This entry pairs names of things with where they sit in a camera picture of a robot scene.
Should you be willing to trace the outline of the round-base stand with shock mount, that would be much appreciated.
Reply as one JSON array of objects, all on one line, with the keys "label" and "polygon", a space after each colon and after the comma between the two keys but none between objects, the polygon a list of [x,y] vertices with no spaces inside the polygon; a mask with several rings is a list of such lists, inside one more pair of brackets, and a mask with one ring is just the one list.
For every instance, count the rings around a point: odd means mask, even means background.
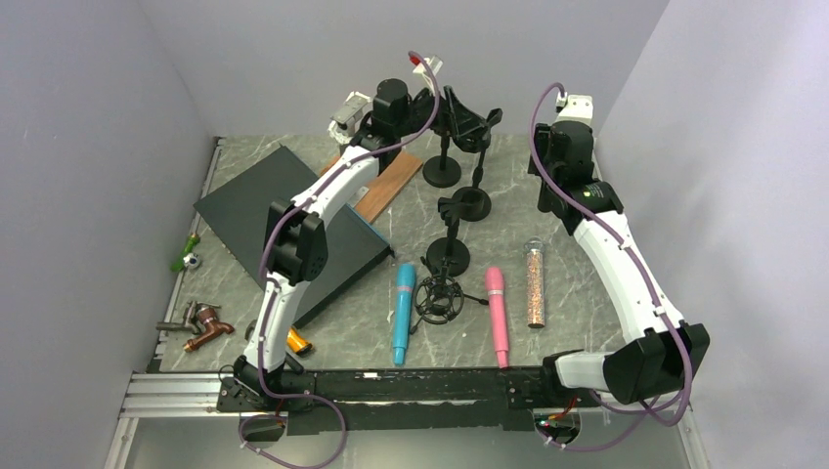
[{"label": "round-base stand with shock mount", "polygon": [[423,164],[421,174],[425,182],[432,187],[449,188],[460,180],[460,166],[455,159],[448,155],[451,140],[449,134],[442,135],[440,154],[429,158]]}]

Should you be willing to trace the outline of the round-base stand black mic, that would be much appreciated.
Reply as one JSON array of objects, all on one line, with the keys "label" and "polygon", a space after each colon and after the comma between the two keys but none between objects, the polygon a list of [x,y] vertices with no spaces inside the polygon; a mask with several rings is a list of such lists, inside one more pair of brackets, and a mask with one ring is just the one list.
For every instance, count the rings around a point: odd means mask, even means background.
[{"label": "round-base stand black mic", "polygon": [[480,188],[484,175],[484,160],[486,151],[492,141],[492,128],[502,121],[502,109],[492,109],[484,120],[483,128],[474,134],[473,143],[476,145],[474,152],[478,153],[477,164],[472,172],[470,186],[458,189],[454,196],[462,204],[463,211],[460,215],[463,221],[478,222],[485,219],[491,212],[492,201],[490,196]]}]

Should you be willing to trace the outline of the round-base stand glitter mic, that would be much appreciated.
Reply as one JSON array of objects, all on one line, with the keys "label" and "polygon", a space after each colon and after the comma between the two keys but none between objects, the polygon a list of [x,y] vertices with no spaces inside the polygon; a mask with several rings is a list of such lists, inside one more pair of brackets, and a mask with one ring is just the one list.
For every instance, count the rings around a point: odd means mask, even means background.
[{"label": "round-base stand glitter mic", "polygon": [[428,246],[424,265],[434,276],[445,272],[449,277],[457,277],[465,273],[470,264],[469,250],[458,239],[459,222],[468,214],[470,205],[461,198],[439,197],[437,207],[447,234]]}]

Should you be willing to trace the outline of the glitter microphone silver grille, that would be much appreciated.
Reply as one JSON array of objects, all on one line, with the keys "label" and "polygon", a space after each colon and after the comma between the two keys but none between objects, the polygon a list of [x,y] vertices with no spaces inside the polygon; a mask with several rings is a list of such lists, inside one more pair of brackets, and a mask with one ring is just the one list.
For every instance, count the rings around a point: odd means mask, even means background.
[{"label": "glitter microphone silver grille", "polygon": [[525,243],[527,323],[530,328],[545,327],[544,248],[544,242],[538,237]]}]

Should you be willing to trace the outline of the pink microphone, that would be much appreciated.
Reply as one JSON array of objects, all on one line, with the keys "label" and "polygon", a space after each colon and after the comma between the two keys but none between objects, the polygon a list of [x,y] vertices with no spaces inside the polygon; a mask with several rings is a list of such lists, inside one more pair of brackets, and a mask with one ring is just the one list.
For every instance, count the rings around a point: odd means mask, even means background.
[{"label": "pink microphone", "polygon": [[509,339],[504,304],[504,279],[498,267],[490,267],[484,275],[485,288],[488,293],[493,346],[498,367],[509,367]]}]

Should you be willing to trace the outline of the blue microphone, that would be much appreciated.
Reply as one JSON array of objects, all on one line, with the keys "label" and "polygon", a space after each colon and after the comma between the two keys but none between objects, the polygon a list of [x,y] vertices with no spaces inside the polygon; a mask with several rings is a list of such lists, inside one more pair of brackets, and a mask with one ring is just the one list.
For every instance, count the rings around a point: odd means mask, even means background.
[{"label": "blue microphone", "polygon": [[404,365],[406,360],[415,282],[415,267],[409,263],[401,264],[396,277],[396,302],[391,342],[392,361],[396,366]]}]

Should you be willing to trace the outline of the black tripod shock-mount stand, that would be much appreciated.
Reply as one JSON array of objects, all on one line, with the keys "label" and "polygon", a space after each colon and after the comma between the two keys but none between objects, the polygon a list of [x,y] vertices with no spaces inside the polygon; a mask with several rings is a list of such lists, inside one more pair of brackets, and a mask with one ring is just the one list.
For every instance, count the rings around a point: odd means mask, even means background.
[{"label": "black tripod shock-mount stand", "polygon": [[410,326],[410,335],[416,333],[424,321],[433,325],[443,325],[453,321],[461,313],[465,299],[483,306],[490,304],[487,299],[471,296],[462,290],[459,282],[449,273],[450,267],[456,264],[454,260],[444,256],[438,267],[425,256],[420,257],[420,262],[428,270],[430,276],[423,279],[416,287],[414,311],[417,314],[417,320],[414,325]]}]

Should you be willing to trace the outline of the dark grey rack unit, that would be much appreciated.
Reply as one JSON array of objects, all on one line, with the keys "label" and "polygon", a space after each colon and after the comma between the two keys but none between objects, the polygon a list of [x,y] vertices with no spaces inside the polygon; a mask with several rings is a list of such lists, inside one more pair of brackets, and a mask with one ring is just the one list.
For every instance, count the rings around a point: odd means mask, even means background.
[{"label": "dark grey rack unit", "polygon": [[[195,204],[196,211],[260,286],[259,262],[270,204],[306,190],[318,176],[287,147],[280,147]],[[328,259],[311,282],[295,316],[303,327],[393,254],[389,243],[354,209],[341,208],[325,223]]]}]

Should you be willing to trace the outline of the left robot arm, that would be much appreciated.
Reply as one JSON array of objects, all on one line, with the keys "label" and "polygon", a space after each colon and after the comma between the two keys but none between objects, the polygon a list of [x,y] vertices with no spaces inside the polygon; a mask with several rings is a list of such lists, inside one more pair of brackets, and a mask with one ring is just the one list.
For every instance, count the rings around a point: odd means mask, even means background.
[{"label": "left robot arm", "polygon": [[260,260],[264,298],[252,335],[233,365],[242,397],[258,410],[283,395],[286,339],[299,304],[327,263],[327,226],[360,187],[382,174],[403,146],[431,130],[464,152],[491,142],[502,121],[499,108],[481,115],[460,102],[451,86],[424,87],[412,96],[399,79],[376,88],[365,111],[358,106],[335,129],[348,138],[339,159],[312,186],[290,200],[272,202]]}]

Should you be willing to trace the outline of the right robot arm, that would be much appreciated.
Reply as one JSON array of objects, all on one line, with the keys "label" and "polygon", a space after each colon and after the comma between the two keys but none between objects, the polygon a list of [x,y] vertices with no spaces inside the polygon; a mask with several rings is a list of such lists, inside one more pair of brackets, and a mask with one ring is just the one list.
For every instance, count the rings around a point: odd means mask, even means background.
[{"label": "right robot arm", "polygon": [[539,210],[554,214],[591,260],[625,344],[611,353],[546,357],[540,395],[563,405],[576,391],[592,390],[630,405],[677,392],[686,405],[710,335],[703,324],[685,319],[642,259],[620,198],[593,175],[593,144],[586,123],[537,124],[528,171],[543,180]]}]

